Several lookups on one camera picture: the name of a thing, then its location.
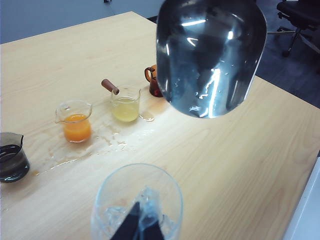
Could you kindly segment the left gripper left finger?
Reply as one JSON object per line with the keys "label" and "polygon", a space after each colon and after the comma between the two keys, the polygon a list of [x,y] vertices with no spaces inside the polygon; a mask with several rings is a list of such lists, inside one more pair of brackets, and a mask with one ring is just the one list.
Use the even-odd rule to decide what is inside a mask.
{"label": "left gripper left finger", "polygon": [[140,203],[136,202],[111,240],[138,240],[140,236],[138,231],[139,217]]}

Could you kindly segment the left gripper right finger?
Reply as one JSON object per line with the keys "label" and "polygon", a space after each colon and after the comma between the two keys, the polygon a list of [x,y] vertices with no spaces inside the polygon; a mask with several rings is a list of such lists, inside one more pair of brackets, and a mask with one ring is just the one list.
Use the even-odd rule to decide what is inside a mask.
{"label": "left gripper right finger", "polygon": [[159,192],[146,186],[141,192],[139,206],[139,239],[164,240],[160,227],[162,209]]}

